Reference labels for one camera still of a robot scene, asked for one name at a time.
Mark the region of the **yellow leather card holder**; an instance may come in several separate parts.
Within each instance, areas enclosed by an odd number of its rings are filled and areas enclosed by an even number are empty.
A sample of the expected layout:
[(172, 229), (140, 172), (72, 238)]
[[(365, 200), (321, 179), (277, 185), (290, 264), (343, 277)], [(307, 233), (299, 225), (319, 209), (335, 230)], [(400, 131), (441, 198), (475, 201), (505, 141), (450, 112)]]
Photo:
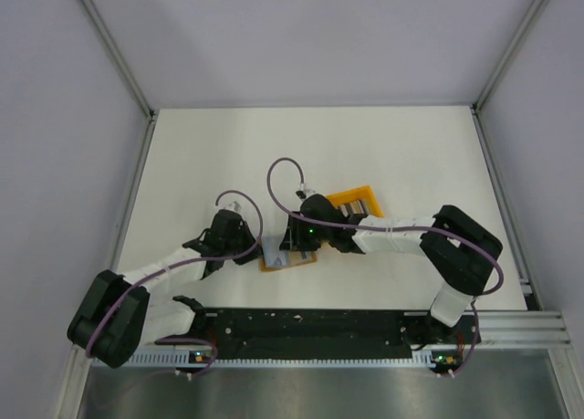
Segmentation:
[(280, 250), (282, 236), (263, 236), (263, 255), (259, 260), (259, 268), (262, 272), (276, 272), (292, 267), (302, 267), (316, 263), (318, 258), (315, 252), (290, 252)]

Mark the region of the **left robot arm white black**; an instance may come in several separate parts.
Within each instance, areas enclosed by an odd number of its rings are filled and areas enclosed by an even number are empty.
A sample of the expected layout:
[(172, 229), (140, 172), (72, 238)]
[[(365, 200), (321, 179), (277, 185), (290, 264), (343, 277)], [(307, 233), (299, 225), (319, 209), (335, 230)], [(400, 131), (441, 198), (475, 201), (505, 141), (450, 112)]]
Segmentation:
[(167, 257), (125, 273), (106, 269), (93, 279), (68, 325), (67, 337), (112, 369), (140, 347), (179, 335), (194, 343), (207, 322), (186, 286), (210, 277), (227, 261), (244, 265), (262, 255), (254, 236), (234, 210), (218, 211), (211, 225)]

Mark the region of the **yellow plastic bin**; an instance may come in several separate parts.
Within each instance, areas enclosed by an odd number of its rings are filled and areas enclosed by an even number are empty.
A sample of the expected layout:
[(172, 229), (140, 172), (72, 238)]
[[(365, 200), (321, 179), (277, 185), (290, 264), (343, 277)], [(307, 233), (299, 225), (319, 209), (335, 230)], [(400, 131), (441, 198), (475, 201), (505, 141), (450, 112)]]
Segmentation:
[(369, 185), (329, 194), (326, 198), (345, 216), (365, 214), (383, 217), (381, 207)]

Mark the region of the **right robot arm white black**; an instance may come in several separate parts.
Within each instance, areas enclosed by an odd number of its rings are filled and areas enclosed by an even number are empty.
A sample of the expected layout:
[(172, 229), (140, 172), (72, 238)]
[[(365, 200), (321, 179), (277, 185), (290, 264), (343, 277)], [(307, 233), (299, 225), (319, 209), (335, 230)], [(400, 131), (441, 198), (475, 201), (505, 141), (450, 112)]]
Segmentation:
[(426, 257), (443, 279), (425, 328), (436, 341), (450, 340), (471, 303), (485, 293), (503, 251), (501, 241), (454, 205), (433, 216), (390, 219), (340, 208), (321, 194), (304, 199), (288, 215), (281, 251), (316, 252), (327, 244), (340, 253), (392, 252)]

